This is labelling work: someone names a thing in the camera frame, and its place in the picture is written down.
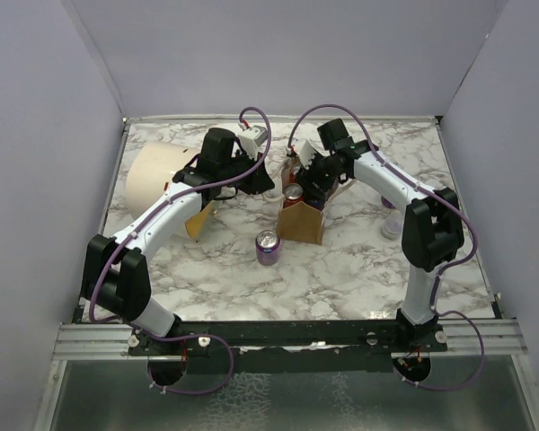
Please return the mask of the red cola can front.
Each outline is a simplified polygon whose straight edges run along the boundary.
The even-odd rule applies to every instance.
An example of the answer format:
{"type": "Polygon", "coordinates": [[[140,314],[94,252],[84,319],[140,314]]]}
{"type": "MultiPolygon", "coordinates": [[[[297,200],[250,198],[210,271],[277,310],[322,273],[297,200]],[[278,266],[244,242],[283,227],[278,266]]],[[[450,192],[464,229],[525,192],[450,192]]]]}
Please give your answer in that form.
{"type": "Polygon", "coordinates": [[[284,203],[283,207],[291,207],[304,201],[304,190],[297,183],[289,183],[283,189],[284,203]]]}

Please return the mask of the purple Fanta can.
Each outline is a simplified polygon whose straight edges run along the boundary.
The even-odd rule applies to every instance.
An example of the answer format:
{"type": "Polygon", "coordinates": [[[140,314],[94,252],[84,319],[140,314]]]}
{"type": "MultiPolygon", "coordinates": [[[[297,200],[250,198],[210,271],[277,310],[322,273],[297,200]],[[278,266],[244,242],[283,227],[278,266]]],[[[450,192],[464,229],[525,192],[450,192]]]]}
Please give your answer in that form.
{"type": "Polygon", "coordinates": [[[395,209],[395,206],[384,196],[381,197],[381,202],[384,207],[389,208],[389,209],[395,209]]]}
{"type": "Polygon", "coordinates": [[[308,204],[311,207],[317,209],[318,211],[323,211],[331,195],[332,195],[332,192],[329,191],[328,193],[322,194],[319,197],[312,197],[308,200],[308,204]]]}

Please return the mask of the jute canvas tote bag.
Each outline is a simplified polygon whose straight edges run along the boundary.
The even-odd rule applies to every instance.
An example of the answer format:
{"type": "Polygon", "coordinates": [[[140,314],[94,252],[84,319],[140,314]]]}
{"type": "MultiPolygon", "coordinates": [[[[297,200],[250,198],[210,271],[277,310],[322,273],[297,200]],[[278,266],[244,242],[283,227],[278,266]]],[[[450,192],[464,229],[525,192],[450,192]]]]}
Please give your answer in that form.
{"type": "Polygon", "coordinates": [[[323,211],[318,211],[304,201],[284,208],[283,189],[289,183],[296,183],[295,175],[301,168],[297,155],[287,156],[278,169],[270,175],[277,183],[276,188],[271,192],[263,193],[262,197],[267,202],[278,202],[281,205],[277,221],[277,234],[281,240],[321,245],[325,219],[333,201],[348,191],[356,181],[350,180],[346,185],[340,185],[338,182],[323,211]]]}

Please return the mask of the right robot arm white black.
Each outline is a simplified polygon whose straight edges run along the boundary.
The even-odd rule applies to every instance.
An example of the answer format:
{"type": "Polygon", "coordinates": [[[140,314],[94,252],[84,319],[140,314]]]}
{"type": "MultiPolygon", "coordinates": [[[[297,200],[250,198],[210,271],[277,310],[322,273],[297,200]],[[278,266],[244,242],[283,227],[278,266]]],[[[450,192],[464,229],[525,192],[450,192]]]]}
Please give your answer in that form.
{"type": "Polygon", "coordinates": [[[456,193],[432,189],[383,157],[368,138],[356,141],[342,119],[317,128],[326,155],[309,142],[289,141],[288,151],[301,164],[296,181],[308,195],[324,199],[335,181],[356,180],[374,189],[403,216],[402,252],[410,263],[406,294],[394,330],[396,344],[414,351],[428,337],[425,328],[437,319],[438,271],[464,245],[456,193]]]}

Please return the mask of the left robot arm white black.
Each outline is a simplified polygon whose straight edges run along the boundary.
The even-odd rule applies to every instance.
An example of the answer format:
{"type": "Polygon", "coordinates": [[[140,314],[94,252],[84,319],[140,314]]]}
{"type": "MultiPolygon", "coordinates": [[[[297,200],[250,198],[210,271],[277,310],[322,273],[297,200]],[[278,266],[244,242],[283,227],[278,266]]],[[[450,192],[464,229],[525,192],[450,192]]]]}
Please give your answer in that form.
{"type": "Polygon", "coordinates": [[[148,264],[163,243],[208,204],[224,187],[259,195],[273,189],[264,158],[270,132],[245,126],[239,133],[211,128],[198,154],[186,157],[159,197],[133,224],[88,243],[81,296],[91,306],[149,332],[157,352],[174,352],[181,341],[180,319],[152,297],[148,264]]]}

